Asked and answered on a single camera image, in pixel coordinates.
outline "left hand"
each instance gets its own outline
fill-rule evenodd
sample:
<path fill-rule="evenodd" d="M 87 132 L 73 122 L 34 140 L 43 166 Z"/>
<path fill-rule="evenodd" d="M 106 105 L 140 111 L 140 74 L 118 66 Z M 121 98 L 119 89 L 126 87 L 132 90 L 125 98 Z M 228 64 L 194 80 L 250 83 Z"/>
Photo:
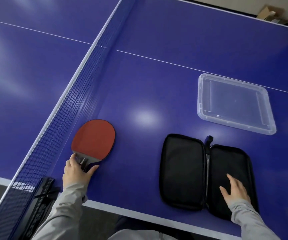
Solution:
<path fill-rule="evenodd" d="M 63 189 L 74 183 L 82 183 L 88 186 L 90 178 L 98 169 L 99 165 L 93 166 L 88 172 L 83 172 L 81 166 L 75 160 L 75 153 L 71 155 L 70 159 L 66 161 L 63 174 Z"/>

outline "transparent tray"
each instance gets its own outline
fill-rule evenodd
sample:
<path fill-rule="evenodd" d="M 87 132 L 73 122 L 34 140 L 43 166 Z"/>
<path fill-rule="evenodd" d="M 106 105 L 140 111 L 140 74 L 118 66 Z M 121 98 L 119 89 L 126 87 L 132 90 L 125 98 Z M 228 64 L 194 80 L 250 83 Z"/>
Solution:
<path fill-rule="evenodd" d="M 203 73 L 198 78 L 198 116 L 210 122 L 273 135 L 267 90 L 261 86 Z"/>

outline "cardboard box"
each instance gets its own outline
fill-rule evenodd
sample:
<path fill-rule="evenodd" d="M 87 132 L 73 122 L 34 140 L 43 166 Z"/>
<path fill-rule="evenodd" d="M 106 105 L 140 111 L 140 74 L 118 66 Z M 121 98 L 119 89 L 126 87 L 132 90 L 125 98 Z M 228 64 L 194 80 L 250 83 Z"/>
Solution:
<path fill-rule="evenodd" d="M 278 24 L 286 24 L 288 20 L 282 18 L 283 13 L 283 8 L 265 5 L 257 18 Z"/>

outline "clear plastic lid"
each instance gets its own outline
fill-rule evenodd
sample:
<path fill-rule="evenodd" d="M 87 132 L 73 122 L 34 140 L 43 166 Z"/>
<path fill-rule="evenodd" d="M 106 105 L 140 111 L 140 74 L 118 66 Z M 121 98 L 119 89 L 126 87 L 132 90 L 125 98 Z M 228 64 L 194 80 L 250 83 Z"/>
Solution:
<path fill-rule="evenodd" d="M 273 135 L 276 132 L 265 88 L 226 77 L 198 78 L 198 116 L 210 122 Z"/>

